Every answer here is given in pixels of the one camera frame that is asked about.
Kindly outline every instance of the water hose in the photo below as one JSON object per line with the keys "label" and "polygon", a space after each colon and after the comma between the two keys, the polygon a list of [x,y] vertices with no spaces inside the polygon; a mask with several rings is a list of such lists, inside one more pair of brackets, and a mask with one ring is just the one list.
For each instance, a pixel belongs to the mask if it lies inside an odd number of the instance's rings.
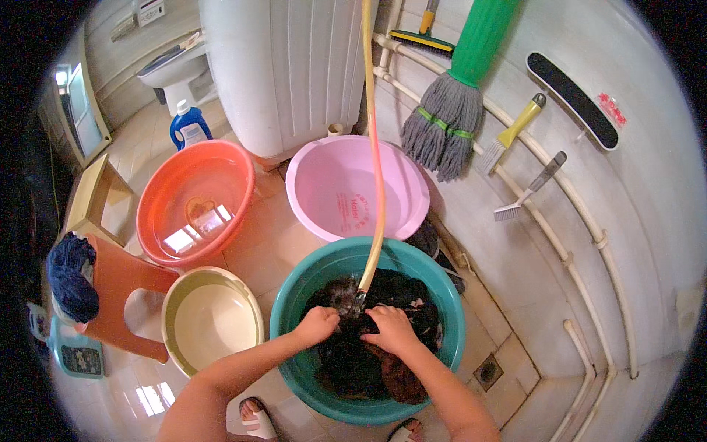
{"label": "water hose", "polygon": [[354,314],[358,315],[363,307],[363,300],[373,280],[375,268],[378,266],[380,249],[383,245],[385,232],[385,189],[383,171],[380,165],[380,151],[378,150],[378,131],[375,128],[375,97],[373,95],[373,55],[371,54],[372,34],[370,27],[370,0],[361,3],[361,37],[363,38],[363,63],[366,70],[366,110],[368,112],[368,137],[370,139],[370,153],[373,159],[373,174],[375,176],[376,220],[373,243],[370,246],[366,268],[363,270],[361,283],[354,304]]}

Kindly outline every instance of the pink plastic basin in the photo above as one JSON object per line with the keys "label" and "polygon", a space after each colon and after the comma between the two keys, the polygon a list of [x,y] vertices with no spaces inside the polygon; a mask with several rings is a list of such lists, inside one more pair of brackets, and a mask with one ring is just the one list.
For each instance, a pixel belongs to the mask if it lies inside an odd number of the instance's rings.
{"label": "pink plastic basin", "polygon": [[[380,142],[385,181],[385,236],[404,240],[422,224],[430,194],[422,174],[400,150]],[[334,242],[372,235],[376,204],[373,162],[367,136],[312,141],[290,162],[287,197],[300,222]]]}

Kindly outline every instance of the plastic basin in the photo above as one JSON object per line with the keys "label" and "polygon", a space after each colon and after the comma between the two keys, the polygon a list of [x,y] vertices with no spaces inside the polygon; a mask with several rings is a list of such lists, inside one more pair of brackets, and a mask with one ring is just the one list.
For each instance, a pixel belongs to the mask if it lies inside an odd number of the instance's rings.
{"label": "plastic basin", "polygon": [[169,267],[203,262],[235,237],[254,186],[250,155],[236,143],[202,141],[177,152],[140,198],[136,229],[142,250]]}
{"label": "plastic basin", "polygon": [[[380,142],[385,180],[385,237],[405,240],[427,215],[430,194],[422,174],[399,149]],[[367,136],[312,141],[290,162],[286,188],[300,222],[330,243],[372,235],[375,181]]]}
{"label": "plastic basin", "polygon": [[[330,243],[307,256],[287,277],[275,299],[270,316],[270,338],[293,330],[304,313],[305,303],[327,281],[342,274],[362,272],[368,258],[371,237],[347,238]],[[428,255],[411,245],[386,239],[378,267],[393,269],[421,279],[440,312],[444,329],[437,357],[453,371],[464,351],[466,326],[457,290],[447,274]],[[387,400],[345,400],[326,391],[315,379],[319,368],[317,352],[302,351],[280,365],[287,386],[319,413],[337,421],[357,425],[383,425],[404,419],[423,409]]]}
{"label": "plastic basin", "polygon": [[262,344],[260,307],[243,281],[218,267],[183,274],[162,304],[162,338],[187,376],[212,362]]}

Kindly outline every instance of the gray mop head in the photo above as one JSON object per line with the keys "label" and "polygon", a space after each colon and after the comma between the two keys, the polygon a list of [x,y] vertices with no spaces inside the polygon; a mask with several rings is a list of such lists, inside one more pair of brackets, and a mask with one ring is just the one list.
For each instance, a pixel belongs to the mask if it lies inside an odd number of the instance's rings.
{"label": "gray mop head", "polygon": [[473,152],[472,143],[484,117],[484,96],[446,72],[422,96],[402,127],[405,154],[429,170],[437,180],[461,175]]}

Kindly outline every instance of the orange plastic stool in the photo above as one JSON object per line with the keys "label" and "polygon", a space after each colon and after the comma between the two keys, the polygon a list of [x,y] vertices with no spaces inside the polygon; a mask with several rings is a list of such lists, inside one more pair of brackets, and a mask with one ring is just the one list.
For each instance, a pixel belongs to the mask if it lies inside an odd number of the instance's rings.
{"label": "orange plastic stool", "polygon": [[98,315],[76,331],[97,341],[148,358],[167,362],[169,355],[162,342],[133,335],[125,324],[125,302],[135,289],[167,293],[179,274],[145,262],[125,250],[87,234],[95,249],[93,287],[98,292]]}

